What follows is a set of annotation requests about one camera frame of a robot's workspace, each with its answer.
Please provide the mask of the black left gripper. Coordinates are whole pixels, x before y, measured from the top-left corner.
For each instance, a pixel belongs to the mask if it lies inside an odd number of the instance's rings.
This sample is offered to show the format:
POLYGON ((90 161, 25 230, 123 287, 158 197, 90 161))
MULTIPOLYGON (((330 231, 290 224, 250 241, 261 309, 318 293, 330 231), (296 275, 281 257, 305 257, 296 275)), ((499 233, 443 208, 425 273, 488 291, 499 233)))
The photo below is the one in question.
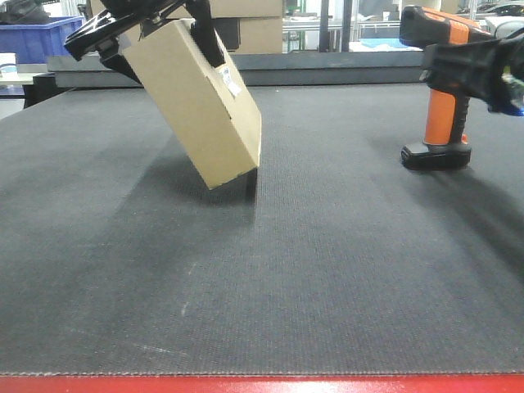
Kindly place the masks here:
POLYGON ((208 0, 110 0, 102 1, 102 4, 104 11, 65 39, 64 47, 76 61, 80 61, 90 52, 97 52, 100 62, 106 68, 140 84, 133 68, 120 52, 119 36, 145 20, 149 20, 153 25, 162 26, 171 13, 180 7, 186 7, 194 19, 191 36, 204 58, 214 68, 225 64, 208 0))

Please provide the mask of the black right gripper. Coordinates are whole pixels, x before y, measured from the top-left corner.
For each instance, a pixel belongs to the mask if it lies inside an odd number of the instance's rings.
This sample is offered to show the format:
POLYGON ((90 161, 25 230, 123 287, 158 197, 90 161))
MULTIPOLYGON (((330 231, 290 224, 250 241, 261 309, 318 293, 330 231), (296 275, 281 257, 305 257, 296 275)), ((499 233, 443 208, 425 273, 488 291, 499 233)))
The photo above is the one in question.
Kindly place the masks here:
POLYGON ((424 50, 422 77, 430 88, 482 100, 488 111, 523 115, 523 36, 511 34, 424 50))

